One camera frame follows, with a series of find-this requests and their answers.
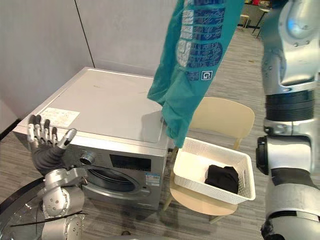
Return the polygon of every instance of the washing machine top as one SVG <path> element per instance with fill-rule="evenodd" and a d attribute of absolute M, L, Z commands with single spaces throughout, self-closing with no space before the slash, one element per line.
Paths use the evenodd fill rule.
<path fill-rule="evenodd" d="M 50 119 L 58 132 L 75 128 L 89 142 L 108 139 L 166 149 L 161 106 L 147 99 L 152 82 L 152 77 L 86 67 L 31 114 Z M 28 118 L 19 126 L 27 127 Z"/>

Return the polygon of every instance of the white plastic basket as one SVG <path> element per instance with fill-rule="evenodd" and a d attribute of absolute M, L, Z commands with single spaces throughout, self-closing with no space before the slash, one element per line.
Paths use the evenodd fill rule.
<path fill-rule="evenodd" d="M 239 177 L 238 194 L 205 183 L 210 165 L 234 167 Z M 239 151 L 186 137 L 173 172 L 175 184 L 214 199 L 239 204 L 256 198 L 251 158 Z"/>

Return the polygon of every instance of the black cloth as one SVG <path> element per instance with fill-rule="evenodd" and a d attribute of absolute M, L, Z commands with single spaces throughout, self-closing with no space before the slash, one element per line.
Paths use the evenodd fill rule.
<path fill-rule="evenodd" d="M 239 178 L 237 171 L 232 166 L 219 167 L 210 165 L 206 184 L 237 194 Z"/>

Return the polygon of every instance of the chair seat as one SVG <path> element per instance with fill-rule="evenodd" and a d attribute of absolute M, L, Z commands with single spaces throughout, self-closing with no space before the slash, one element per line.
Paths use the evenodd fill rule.
<path fill-rule="evenodd" d="M 173 198 L 195 212 L 211 215 L 211 216 L 223 216 L 233 214 L 238 205 L 227 203 L 212 197 L 203 195 L 201 193 L 189 190 L 185 187 L 175 184 L 175 174 L 171 173 L 170 176 L 170 192 Z"/>

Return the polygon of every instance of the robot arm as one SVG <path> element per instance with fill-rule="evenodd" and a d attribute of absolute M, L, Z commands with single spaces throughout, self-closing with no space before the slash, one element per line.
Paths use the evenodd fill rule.
<path fill-rule="evenodd" d="M 87 172 L 83 168 L 64 169 L 62 156 L 77 130 L 70 129 L 58 142 L 57 129 L 50 130 L 47 119 L 41 126 L 41 116 L 29 119 L 28 141 L 32 150 L 32 161 L 44 177 L 45 187 L 38 193 L 42 199 L 45 219 L 41 239 L 79 240 L 82 238 L 84 215 L 81 213 L 85 195 L 81 184 Z"/>
<path fill-rule="evenodd" d="M 317 239 L 320 190 L 314 91 L 320 63 L 320 1 L 275 0 L 263 33 L 262 79 L 266 95 L 264 131 L 257 168 L 269 175 L 265 240 Z"/>

